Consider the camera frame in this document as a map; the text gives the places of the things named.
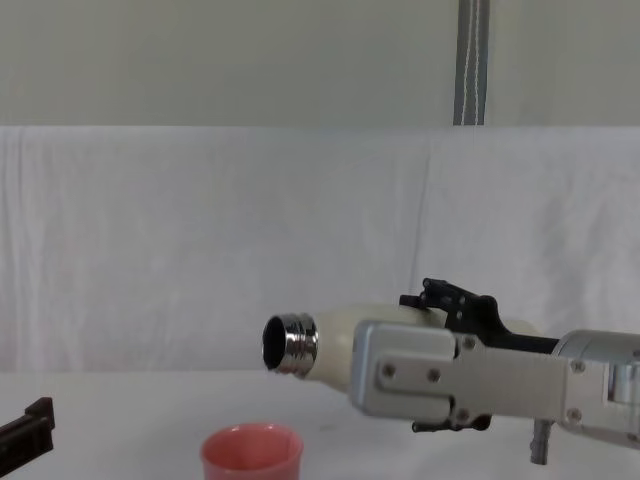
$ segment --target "table surface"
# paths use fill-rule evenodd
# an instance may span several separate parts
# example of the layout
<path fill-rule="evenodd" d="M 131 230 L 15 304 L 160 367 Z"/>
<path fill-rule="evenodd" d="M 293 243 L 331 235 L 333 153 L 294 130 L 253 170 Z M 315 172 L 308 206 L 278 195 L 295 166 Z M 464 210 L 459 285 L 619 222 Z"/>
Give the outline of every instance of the table surface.
<path fill-rule="evenodd" d="M 554 429 L 550 465 L 529 464 L 532 423 L 414 434 L 362 416 L 331 389 L 266 372 L 1 374 L 0 421 L 54 399 L 55 449 L 22 479 L 201 479 L 199 447 L 234 423 L 273 421 L 303 437 L 303 480 L 637 478 L 638 452 Z"/>

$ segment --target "red plastic cup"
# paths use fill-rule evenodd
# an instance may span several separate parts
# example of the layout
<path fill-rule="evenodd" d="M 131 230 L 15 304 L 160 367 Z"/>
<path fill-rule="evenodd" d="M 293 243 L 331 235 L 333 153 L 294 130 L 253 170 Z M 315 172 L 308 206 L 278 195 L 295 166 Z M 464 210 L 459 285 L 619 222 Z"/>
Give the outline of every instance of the red plastic cup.
<path fill-rule="evenodd" d="M 205 480 L 298 480 L 302 439 L 271 423 L 225 428 L 202 445 Z"/>

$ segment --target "white sheet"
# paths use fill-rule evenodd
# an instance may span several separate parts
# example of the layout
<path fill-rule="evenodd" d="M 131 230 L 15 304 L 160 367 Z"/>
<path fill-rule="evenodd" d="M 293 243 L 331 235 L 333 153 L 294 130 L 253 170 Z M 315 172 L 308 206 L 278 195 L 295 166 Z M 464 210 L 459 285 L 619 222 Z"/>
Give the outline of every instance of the white sheet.
<path fill-rule="evenodd" d="M 269 316 L 410 286 L 427 136 L 0 130 L 4 370 L 262 368 Z"/>
<path fill-rule="evenodd" d="M 637 129 L 0 129 L 0 367 L 260 368 L 269 315 L 424 276 L 636 331 L 638 156 Z"/>

